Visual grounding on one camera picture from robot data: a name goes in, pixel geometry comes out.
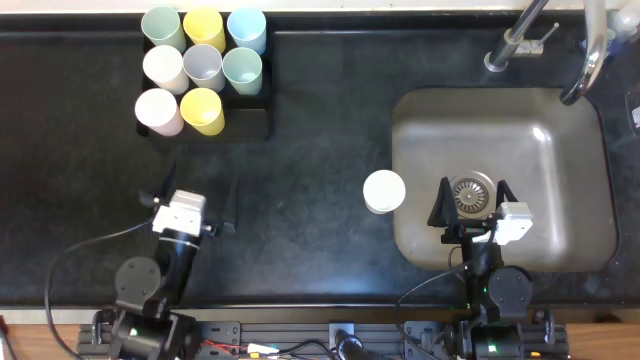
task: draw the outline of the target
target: yellow cup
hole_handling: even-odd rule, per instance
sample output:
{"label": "yellow cup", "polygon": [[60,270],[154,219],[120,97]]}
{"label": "yellow cup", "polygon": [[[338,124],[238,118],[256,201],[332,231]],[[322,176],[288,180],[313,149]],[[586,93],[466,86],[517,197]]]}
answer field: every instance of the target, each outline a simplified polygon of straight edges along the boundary
{"label": "yellow cup", "polygon": [[189,11],[182,25],[194,44],[209,44],[218,49],[221,54],[227,47],[222,16],[213,7]]}
{"label": "yellow cup", "polygon": [[204,135],[218,135],[224,129],[224,113],[215,91],[197,88],[189,91],[180,102],[182,118]]}

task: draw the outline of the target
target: stainless steel sink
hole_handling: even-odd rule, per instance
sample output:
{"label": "stainless steel sink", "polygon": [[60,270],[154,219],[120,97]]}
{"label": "stainless steel sink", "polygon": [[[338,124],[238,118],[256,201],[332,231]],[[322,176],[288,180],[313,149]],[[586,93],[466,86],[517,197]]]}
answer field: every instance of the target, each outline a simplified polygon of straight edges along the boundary
{"label": "stainless steel sink", "polygon": [[[532,271],[588,271],[613,256],[617,232],[600,120],[591,104],[558,101],[555,89],[424,89],[393,112],[393,170],[407,196],[394,213],[405,257],[446,269],[452,245],[427,226],[447,176],[459,213],[495,209],[494,183],[506,180],[533,212],[533,226],[502,247],[507,264]],[[454,252],[453,263],[461,261]]]}

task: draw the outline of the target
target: faucet handle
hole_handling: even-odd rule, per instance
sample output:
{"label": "faucet handle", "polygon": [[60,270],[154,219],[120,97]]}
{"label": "faucet handle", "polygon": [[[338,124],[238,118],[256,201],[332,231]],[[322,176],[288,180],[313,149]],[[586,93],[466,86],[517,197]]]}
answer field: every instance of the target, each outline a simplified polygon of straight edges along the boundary
{"label": "faucet handle", "polygon": [[551,30],[546,33],[540,40],[523,40],[513,53],[514,57],[538,57],[544,51],[544,42],[553,34],[560,24],[555,23]]}

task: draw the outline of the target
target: white cup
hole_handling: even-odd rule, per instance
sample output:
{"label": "white cup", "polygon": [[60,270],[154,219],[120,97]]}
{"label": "white cup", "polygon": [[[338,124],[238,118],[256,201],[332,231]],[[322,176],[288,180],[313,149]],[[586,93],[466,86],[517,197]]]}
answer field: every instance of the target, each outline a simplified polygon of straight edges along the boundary
{"label": "white cup", "polygon": [[241,95],[256,95],[262,89],[262,59],[248,48],[235,48],[222,60],[222,71]]}
{"label": "white cup", "polygon": [[224,88],[222,55],[215,47],[207,44],[194,45],[182,58],[184,72],[198,85],[220,92]]}
{"label": "white cup", "polygon": [[362,192],[367,208],[374,214],[384,214],[402,204],[406,189],[398,174],[389,170],[378,170],[369,175]]}
{"label": "white cup", "polygon": [[136,101],[138,120],[160,135],[174,136],[184,127],[176,98],[164,89],[149,89]]}
{"label": "white cup", "polygon": [[169,45],[149,50],[142,61],[145,75],[173,95],[180,95],[189,87],[189,77],[182,69],[182,55]]}
{"label": "white cup", "polygon": [[155,45],[169,45],[183,52],[187,47],[180,16],[170,7],[161,6],[147,11],[142,17],[142,32]]}
{"label": "white cup", "polygon": [[229,15],[227,29],[238,47],[262,55],[267,48],[267,19],[258,9],[238,9]]}

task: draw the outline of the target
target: black countertop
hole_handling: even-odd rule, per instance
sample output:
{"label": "black countertop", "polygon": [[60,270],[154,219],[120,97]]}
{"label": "black countertop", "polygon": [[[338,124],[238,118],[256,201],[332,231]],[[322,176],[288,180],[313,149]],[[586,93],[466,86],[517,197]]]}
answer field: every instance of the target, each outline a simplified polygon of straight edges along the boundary
{"label": "black countertop", "polygon": [[[370,213],[361,195],[371,172],[391,168],[396,102],[422,87],[563,87],[583,61],[580,14],[539,19],[530,37],[561,23],[545,54],[501,74],[482,58],[515,21],[510,14],[272,14],[269,141],[159,146],[135,132],[138,18],[2,19],[0,305],[41,305],[52,254],[142,221],[137,191],[157,188],[174,159],[177,187],[207,196],[212,215],[240,179],[238,231],[202,245],[184,306],[391,303],[439,273],[405,260],[393,216]],[[590,92],[602,114],[618,251],[600,271],[534,273],[535,304],[640,303],[640,139],[625,106],[638,63],[634,45]],[[120,264],[152,249],[145,231],[78,251],[57,277],[54,303],[110,303]],[[464,289],[452,277],[419,300],[459,306]]]}

